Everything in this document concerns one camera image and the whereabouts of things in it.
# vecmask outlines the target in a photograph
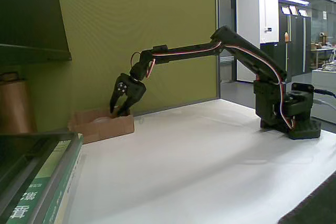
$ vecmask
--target gray floor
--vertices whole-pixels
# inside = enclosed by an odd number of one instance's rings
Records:
[[[311,73],[302,74],[292,78],[292,82],[287,84],[290,90],[293,82],[311,83]],[[255,109],[255,95],[253,94],[253,84],[245,82],[227,82],[220,85],[221,98],[230,102],[238,103],[249,108]],[[336,125],[323,120],[322,129],[336,133]]]

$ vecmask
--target olive green wall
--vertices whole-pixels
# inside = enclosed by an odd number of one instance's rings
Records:
[[[60,0],[73,60],[33,65],[29,81],[40,131],[67,124],[73,111],[107,107],[115,79],[130,70],[135,51],[208,42],[215,0]],[[154,67],[133,111],[216,97],[216,58]]]

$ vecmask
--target cylinder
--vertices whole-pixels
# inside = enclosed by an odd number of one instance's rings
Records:
[[[5,134],[36,132],[32,104],[24,80],[3,78],[0,82],[0,132]]]

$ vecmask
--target black robotic arm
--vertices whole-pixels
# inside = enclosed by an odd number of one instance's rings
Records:
[[[312,85],[294,83],[292,91],[286,93],[283,82],[287,74],[267,54],[225,26],[215,31],[211,39],[206,44],[174,49],[163,45],[142,51],[139,62],[134,66],[131,60],[130,75],[122,73],[117,78],[110,100],[110,112],[124,94],[127,99],[119,109],[118,116],[126,115],[127,110],[142,98],[146,87],[141,81],[149,77],[154,65],[219,55],[226,49],[257,76],[254,94],[261,127],[286,132],[292,139],[320,136],[320,123],[310,119],[314,92]]]

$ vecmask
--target desk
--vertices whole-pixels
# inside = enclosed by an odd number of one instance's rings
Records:
[[[326,51],[334,51],[336,48],[322,48],[322,49],[312,49],[311,52],[316,52],[316,69],[319,68],[319,53],[320,52],[326,52]]]
[[[336,169],[336,135],[290,140],[215,100],[137,117],[84,145],[65,223],[276,223]]]
[[[317,89],[326,89],[336,93],[336,72],[313,70],[311,84]],[[336,99],[329,95],[314,94],[314,98],[336,106]],[[328,106],[314,104],[311,109],[311,115],[336,124],[336,111]]]

